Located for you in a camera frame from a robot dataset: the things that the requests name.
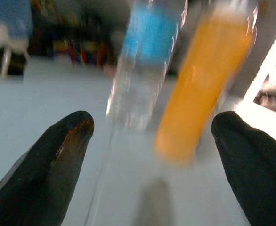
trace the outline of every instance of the white table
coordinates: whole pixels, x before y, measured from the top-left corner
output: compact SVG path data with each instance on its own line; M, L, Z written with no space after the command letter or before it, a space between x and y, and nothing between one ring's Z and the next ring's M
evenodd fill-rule
M100 70L41 59L31 60L23 82L0 81L0 180L50 125L86 110L95 131L63 226L83 226L93 196L88 219L93 226L248 226L210 126L190 166L170 166L155 154L154 134L174 80L166 80L145 133L115 131L110 144L106 104L111 84ZM232 96L220 109L225 110L237 110L276 139L276 113Z

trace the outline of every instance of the white chair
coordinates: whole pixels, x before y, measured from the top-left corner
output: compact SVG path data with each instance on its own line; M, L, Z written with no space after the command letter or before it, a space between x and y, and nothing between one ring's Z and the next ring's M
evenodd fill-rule
M0 22L0 48L4 48L1 64L2 77L7 76L12 52L16 54L24 54L26 61L29 60L27 52L28 45L28 38L10 37L6 24L4 22Z

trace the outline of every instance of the blue bottle label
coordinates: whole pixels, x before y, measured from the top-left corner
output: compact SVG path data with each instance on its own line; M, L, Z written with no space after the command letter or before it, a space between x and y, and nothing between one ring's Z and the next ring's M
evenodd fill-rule
M179 18L160 7L133 8L122 53L143 62L169 63L179 32Z

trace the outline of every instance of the water bottle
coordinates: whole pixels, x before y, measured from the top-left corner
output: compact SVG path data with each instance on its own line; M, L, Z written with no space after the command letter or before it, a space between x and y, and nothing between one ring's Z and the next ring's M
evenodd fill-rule
M187 0L136 0L106 114L114 125L144 130L164 82Z

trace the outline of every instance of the blue object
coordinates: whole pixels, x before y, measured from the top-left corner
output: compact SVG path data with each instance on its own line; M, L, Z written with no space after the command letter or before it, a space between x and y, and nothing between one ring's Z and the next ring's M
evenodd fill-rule
M122 53L142 61L168 62L179 32L178 16L166 15L160 7L133 8Z
M32 34L32 14L29 0L0 0L0 21L8 26L12 37Z

